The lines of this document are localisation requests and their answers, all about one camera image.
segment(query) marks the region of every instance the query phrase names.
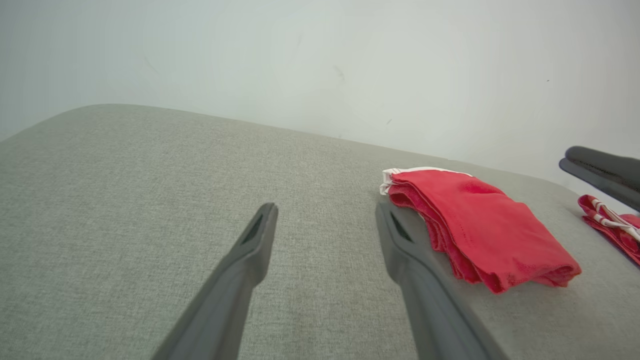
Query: gray fabric surface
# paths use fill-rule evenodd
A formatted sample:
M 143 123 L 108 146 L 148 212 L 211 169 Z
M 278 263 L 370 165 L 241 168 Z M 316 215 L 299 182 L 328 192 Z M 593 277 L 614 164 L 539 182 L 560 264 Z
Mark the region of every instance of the gray fabric surface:
M 468 172 L 529 205 L 583 274 L 492 295 L 513 359 L 632 359 L 640 273 L 577 195 L 509 172 L 175 110 L 89 106 L 0 143 L 0 358 L 146 359 L 260 204 L 280 218 L 241 359 L 413 359 L 374 221 L 381 170 Z

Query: white wall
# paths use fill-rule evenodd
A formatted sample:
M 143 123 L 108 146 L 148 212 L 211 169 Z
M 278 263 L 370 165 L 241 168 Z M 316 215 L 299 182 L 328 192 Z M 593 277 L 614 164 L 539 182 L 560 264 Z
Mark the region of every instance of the white wall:
M 585 192 L 569 146 L 640 157 L 637 19 L 637 0 L 0 0 L 0 140 L 122 102 Z

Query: red cloth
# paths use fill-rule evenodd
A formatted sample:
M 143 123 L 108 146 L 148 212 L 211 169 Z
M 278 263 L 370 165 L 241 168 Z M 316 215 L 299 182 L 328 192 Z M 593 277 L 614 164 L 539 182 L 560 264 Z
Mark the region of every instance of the red cloth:
M 578 263 L 521 202 L 473 176 L 439 170 L 391 175 L 390 200 L 425 219 L 453 274 L 494 293 L 533 280 L 566 287 Z
M 604 234 L 609 242 L 640 265 L 639 217 L 631 214 L 618 215 L 591 195 L 581 196 L 578 204 L 586 214 L 582 219 L 587 224 Z

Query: white trim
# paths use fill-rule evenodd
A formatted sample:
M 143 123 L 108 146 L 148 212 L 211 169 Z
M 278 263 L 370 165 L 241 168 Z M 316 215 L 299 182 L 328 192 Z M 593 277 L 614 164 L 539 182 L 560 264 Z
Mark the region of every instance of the white trim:
M 437 171 L 446 171 L 446 172 L 455 172 L 456 174 L 465 174 L 473 177 L 466 172 L 457 172 L 453 170 L 447 170 L 445 168 L 439 167 L 413 167 L 413 168 L 388 168 L 386 170 L 382 170 L 382 185 L 380 185 L 380 195 L 388 195 L 389 188 L 393 185 L 393 180 L 391 180 L 392 174 L 400 174 L 401 172 L 412 172 L 412 171 L 422 171 L 422 170 L 437 170 Z
M 609 209 L 605 204 L 603 204 L 598 199 L 593 199 L 591 201 L 591 205 L 593 205 L 596 209 L 596 214 L 593 215 L 593 220 L 596 220 L 597 222 L 601 223 L 606 227 L 612 227 L 612 228 L 618 227 L 622 229 L 625 233 L 631 235 L 631 237 L 635 239 L 635 241 L 640 242 L 640 229 L 636 228 L 635 226 L 633 226 L 633 224 L 630 224 L 625 219 L 621 218 L 618 214 L 616 214 L 615 211 Z M 609 215 L 609 217 L 611 217 L 614 221 L 609 220 L 603 217 L 602 215 L 598 214 L 598 212 L 600 211 L 600 208 L 603 208 L 604 212 L 607 215 Z

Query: folded red towel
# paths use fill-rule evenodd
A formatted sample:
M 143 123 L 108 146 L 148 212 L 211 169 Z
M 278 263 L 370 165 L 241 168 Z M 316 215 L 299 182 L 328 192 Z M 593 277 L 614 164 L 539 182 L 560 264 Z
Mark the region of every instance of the folded red towel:
M 591 195 L 583 195 L 578 204 L 584 210 L 582 219 L 592 228 L 603 233 L 617 248 L 640 265 L 640 218 L 624 214 L 618 215 Z
M 529 280 L 565 287 L 582 272 L 531 210 L 500 189 L 459 172 L 412 170 L 384 171 L 381 192 L 422 215 L 431 247 L 449 255 L 456 278 L 502 293 Z

